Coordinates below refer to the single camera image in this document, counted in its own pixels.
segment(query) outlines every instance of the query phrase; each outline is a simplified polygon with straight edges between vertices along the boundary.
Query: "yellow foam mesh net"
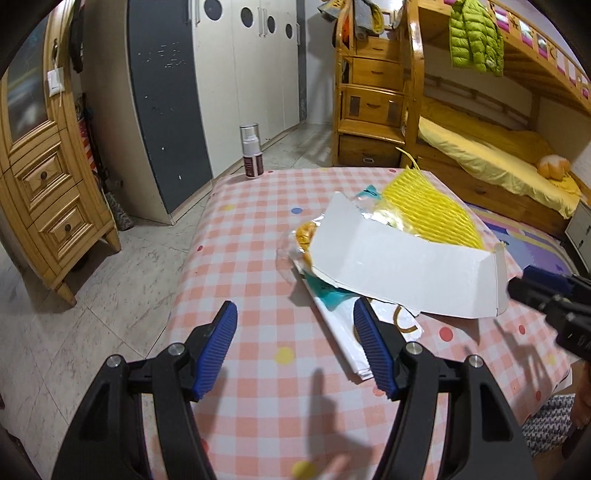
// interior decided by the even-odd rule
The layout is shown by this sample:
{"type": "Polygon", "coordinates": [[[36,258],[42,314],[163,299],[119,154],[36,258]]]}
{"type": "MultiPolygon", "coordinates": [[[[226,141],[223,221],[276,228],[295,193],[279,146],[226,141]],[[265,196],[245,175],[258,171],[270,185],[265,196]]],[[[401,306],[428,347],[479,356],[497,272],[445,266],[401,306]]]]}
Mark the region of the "yellow foam mesh net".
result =
{"type": "Polygon", "coordinates": [[[482,238],[467,212],[427,180],[412,156],[399,150],[411,159],[415,168],[407,168],[393,179],[382,197],[400,210],[404,222],[422,238],[484,249],[482,238]]]}

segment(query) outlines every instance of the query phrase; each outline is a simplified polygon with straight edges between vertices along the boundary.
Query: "wooden bed railing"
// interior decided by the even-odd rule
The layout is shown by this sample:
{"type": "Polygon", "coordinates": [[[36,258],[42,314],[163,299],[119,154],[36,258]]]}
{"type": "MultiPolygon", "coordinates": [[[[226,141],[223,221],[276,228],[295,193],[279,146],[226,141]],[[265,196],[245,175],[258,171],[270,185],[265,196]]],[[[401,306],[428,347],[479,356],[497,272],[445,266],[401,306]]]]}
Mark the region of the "wooden bed railing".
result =
{"type": "MultiPolygon", "coordinates": [[[[425,55],[423,39],[418,19],[418,0],[407,0],[403,22],[408,27],[408,45],[410,48],[410,81],[404,85],[404,103],[402,118],[406,118],[404,130],[404,148],[413,157],[417,154],[418,121],[421,117],[421,102],[425,82],[425,55]]],[[[403,155],[401,167],[410,161],[403,155]]]]}

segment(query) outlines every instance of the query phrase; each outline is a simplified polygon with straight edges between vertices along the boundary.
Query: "gray cloth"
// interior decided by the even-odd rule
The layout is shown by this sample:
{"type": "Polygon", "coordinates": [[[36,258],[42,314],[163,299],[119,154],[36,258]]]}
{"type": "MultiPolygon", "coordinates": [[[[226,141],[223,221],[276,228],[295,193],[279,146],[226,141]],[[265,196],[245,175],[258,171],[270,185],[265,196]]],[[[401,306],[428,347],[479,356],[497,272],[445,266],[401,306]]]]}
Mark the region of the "gray cloth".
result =
{"type": "Polygon", "coordinates": [[[531,456],[558,447],[566,440],[570,426],[570,411],[573,408],[574,393],[551,397],[522,427],[525,442],[531,456]]]}

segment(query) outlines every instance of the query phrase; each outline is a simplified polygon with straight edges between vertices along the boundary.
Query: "yellow bedsheet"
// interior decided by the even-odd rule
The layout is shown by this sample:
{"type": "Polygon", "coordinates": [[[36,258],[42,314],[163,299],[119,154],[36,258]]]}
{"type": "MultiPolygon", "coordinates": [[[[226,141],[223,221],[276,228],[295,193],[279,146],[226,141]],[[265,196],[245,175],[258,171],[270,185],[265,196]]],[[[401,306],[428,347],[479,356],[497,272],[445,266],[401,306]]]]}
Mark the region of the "yellow bedsheet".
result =
{"type": "Polygon", "coordinates": [[[424,97],[419,136],[456,160],[479,180],[527,195],[559,212],[573,215],[581,192],[572,177],[549,181],[535,163],[554,153],[546,140],[531,131],[511,131],[458,112],[424,97]]]}

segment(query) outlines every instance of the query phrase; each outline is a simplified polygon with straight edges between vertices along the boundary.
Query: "wooden cabinet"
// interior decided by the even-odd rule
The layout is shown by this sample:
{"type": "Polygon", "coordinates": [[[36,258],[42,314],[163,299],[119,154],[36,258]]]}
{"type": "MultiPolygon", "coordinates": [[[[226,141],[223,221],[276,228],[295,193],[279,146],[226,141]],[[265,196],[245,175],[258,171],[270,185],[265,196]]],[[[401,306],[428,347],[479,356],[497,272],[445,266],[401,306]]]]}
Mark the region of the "wooden cabinet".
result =
{"type": "Polygon", "coordinates": [[[78,130],[67,53],[73,4],[64,0],[37,25],[0,80],[0,207],[30,266],[70,304],[63,279],[82,255],[101,237],[121,249],[78,130]],[[66,90],[50,97],[54,66],[66,90]]]}

